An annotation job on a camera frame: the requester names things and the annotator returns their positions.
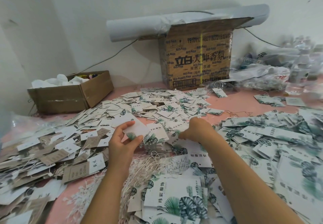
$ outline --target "person's right arm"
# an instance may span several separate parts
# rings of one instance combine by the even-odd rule
[[[206,120],[192,118],[179,138],[208,151],[238,224],[304,224]]]

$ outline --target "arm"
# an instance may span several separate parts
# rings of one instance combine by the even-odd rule
[[[239,224],[304,224],[207,121],[192,118],[179,138],[198,141],[208,151]]]
[[[88,207],[81,224],[117,224],[119,220],[120,198],[123,183],[129,175],[129,167],[133,152],[139,146],[143,136],[137,136],[133,141],[127,139],[121,142],[129,126],[135,124],[129,121],[119,125],[109,141],[109,166],[95,195]]]

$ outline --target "packing tape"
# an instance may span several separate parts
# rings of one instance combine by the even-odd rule
[[[200,36],[200,83],[202,84],[202,71],[203,71],[203,48],[202,48],[202,44],[203,44],[203,41],[202,41],[202,33],[201,33],[201,36]]]

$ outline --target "person's right hand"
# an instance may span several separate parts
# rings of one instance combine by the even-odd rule
[[[179,139],[189,139],[195,142],[202,143],[205,137],[216,133],[212,125],[204,119],[194,117],[190,120],[189,128],[181,132]]]

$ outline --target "forearm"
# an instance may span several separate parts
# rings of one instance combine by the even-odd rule
[[[81,224],[117,224],[122,187],[120,174],[108,169]]]
[[[239,224],[303,223],[215,132],[202,142]]]

